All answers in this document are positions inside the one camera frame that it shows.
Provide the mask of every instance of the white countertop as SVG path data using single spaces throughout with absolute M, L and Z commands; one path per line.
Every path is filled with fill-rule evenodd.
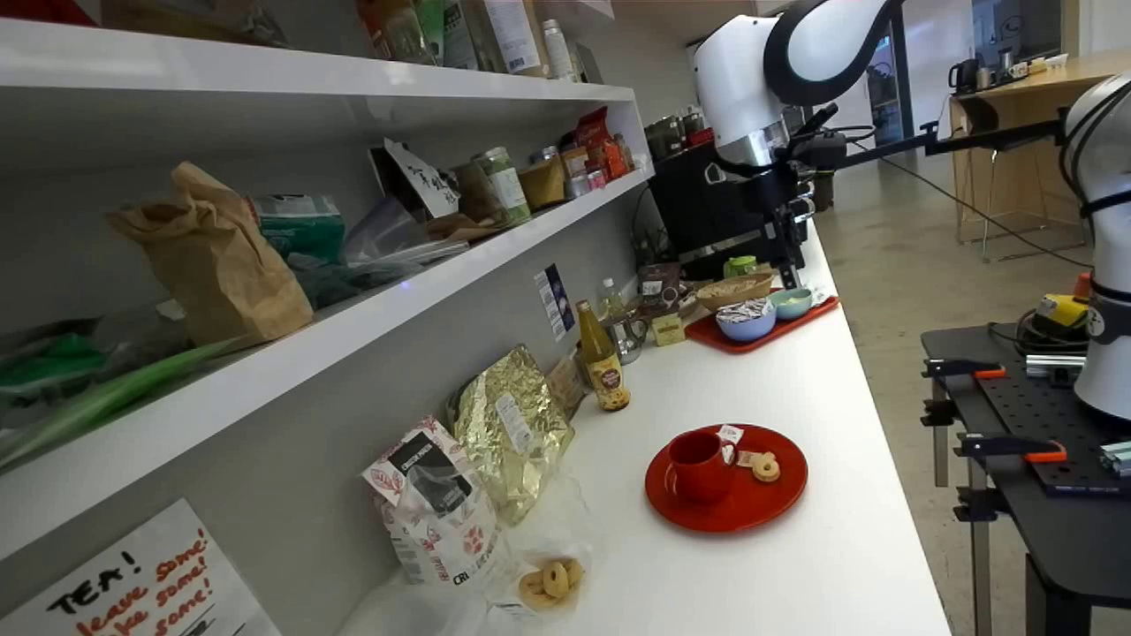
M 833 289 L 817 235 L 802 281 Z M 630 364 L 634 406 L 575 415 L 575 443 L 533 510 L 585 492 L 599 544 L 579 605 L 525 632 L 585 636 L 948 636 L 845 311 L 756 351 L 700 342 Z M 664 524 L 644 498 L 646 461 L 680 430 L 762 425 L 787 436 L 810 484 L 771 526 L 703 538 Z

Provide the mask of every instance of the food wrapper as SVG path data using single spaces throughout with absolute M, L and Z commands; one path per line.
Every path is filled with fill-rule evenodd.
M 410 582 L 475 585 L 492 578 L 502 544 L 492 498 L 472 476 L 452 436 L 423 419 L 363 470 Z
M 455 443 L 505 524 L 520 524 L 574 443 L 527 351 L 481 370 L 461 395 Z

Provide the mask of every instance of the white cabinet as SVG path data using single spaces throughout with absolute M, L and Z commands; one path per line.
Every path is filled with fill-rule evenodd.
M 505 127 L 538 147 L 546 135 L 566 130 L 599 107 L 608 107 L 613 127 L 637 156 L 630 175 L 4 472 L 0 560 L 652 175 L 630 88 L 0 20 L 0 179 L 13 189 L 21 175 L 42 179 L 42 172 L 62 172 L 64 187 L 95 182 L 92 172 L 105 172 L 105 182 L 127 179 L 124 166 L 165 172 L 178 156 L 247 156 L 254 162 L 289 152 L 302 162 L 309 145 L 345 145 L 349 156 L 383 135 L 434 147 L 442 138 L 455 147 L 485 147 L 494 140 L 487 135 Z M 4 206 L 4 215 L 30 218 L 62 211 L 37 207 L 31 194 Z

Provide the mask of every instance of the sauce bottle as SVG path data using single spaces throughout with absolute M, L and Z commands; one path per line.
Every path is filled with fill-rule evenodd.
M 579 321 L 579 359 L 588 367 L 588 379 L 599 393 L 599 403 L 606 412 L 621 410 L 634 403 L 626 380 L 621 380 L 621 357 L 608 342 L 608 331 L 601 328 L 591 305 L 575 305 Z

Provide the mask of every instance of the desk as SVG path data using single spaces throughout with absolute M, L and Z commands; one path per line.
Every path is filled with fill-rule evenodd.
M 950 102 L 956 138 L 985 130 L 985 112 L 995 112 L 996 130 L 1056 121 L 1083 93 L 1100 83 L 1110 74 L 1131 69 L 1131 56 L 1083 56 L 1027 81 L 996 83 L 985 93 L 969 93 Z M 1045 228 L 1067 227 L 1077 228 L 1077 202 L 1063 187 L 1056 169 L 1056 140 L 1034 140 L 1008 152 L 969 147 L 956 152 L 956 194 L 971 202 L 996 224 L 1010 228 Z M 969 207 L 956 207 L 957 239 L 985 239 L 995 227 L 969 224 Z
M 802 281 L 833 289 L 817 233 Z M 551 636 L 948 636 L 859 353 L 833 311 L 782 342 L 730 357 L 700 342 L 646 351 L 626 367 L 634 406 L 575 412 L 546 500 L 575 484 L 599 526 L 579 606 L 527 632 Z M 697 538 L 644 498 L 644 470 L 680 430 L 763 425 L 810 460 L 800 504 L 754 532 Z
M 985 328 L 926 331 L 929 357 L 1005 359 L 1023 370 L 1018 353 Z M 971 379 L 941 379 L 961 425 L 978 436 L 1005 436 L 995 406 Z M 1131 504 L 1110 498 L 1055 498 L 1027 470 L 995 472 L 1018 532 L 1028 549 L 1027 616 L 1028 636 L 1087 636 L 1093 605 L 1131 606 Z

